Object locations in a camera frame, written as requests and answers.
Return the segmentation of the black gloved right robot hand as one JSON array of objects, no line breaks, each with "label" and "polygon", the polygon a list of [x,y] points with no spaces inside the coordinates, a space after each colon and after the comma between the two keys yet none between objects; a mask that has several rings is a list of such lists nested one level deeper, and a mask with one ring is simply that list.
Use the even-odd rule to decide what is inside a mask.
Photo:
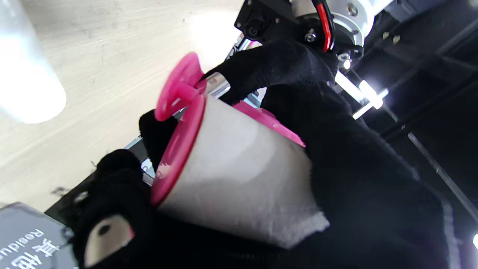
[{"label": "black gloved right robot hand", "polygon": [[[78,204],[73,253],[81,269],[449,269],[459,266],[452,213],[408,164],[339,104],[330,88],[268,88],[262,106],[305,139],[312,192],[331,223],[290,250],[165,217],[146,204],[140,161],[118,149],[97,164]],[[118,213],[133,240],[97,264],[86,263],[87,236]]]}]

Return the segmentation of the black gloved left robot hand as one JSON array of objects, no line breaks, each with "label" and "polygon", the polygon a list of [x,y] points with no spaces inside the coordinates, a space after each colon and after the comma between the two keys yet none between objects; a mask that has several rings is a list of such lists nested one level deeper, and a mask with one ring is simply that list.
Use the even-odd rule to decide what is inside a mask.
[{"label": "black gloved left robot hand", "polygon": [[295,40],[279,40],[235,53],[205,73],[202,80],[214,73],[222,75],[230,90],[220,99],[234,105],[263,87],[286,85],[305,89],[332,82],[338,65],[336,55]]}]

